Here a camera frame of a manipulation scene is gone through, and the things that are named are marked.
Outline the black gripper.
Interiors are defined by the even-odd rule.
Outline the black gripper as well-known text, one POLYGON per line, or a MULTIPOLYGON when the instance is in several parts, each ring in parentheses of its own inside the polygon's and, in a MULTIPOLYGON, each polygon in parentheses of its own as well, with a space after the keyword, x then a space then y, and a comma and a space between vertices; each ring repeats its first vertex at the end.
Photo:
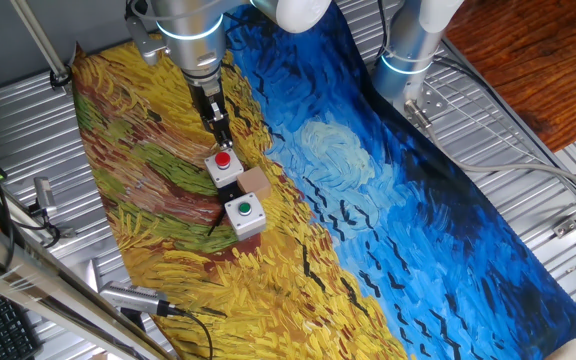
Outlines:
POLYGON ((203 121, 212 121, 212 133, 223 148, 233 146, 229 116, 226 115, 221 70, 206 75, 186 74, 193 105, 203 121))

